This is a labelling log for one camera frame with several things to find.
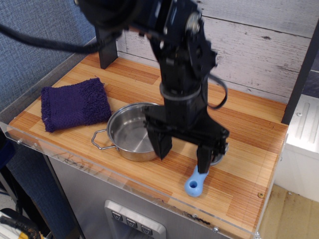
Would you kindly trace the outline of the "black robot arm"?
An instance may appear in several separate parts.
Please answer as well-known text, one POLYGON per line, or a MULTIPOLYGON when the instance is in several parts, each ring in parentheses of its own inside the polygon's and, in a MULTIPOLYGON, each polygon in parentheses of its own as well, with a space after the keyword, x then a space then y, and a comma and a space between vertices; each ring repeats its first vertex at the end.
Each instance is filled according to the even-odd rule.
POLYGON ((145 126, 156 155, 165 158, 172 139, 197 148, 197 170, 206 173, 225 154, 229 131, 208 114, 208 79, 216 53, 204 33, 201 11, 191 0, 80 0, 99 29, 132 29, 146 35, 161 72, 162 106, 144 107, 145 126))

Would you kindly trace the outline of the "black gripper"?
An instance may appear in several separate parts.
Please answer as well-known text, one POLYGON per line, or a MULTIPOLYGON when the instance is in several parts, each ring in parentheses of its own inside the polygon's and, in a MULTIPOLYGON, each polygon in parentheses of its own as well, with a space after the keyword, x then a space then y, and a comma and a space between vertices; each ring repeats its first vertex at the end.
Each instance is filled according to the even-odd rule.
POLYGON ((227 152, 229 131, 208 114, 208 87, 188 95, 173 94, 161 86, 164 105, 144 107, 145 127, 155 154, 163 160, 172 148, 172 138, 193 143, 197 148, 199 174, 209 170, 212 156, 227 152))

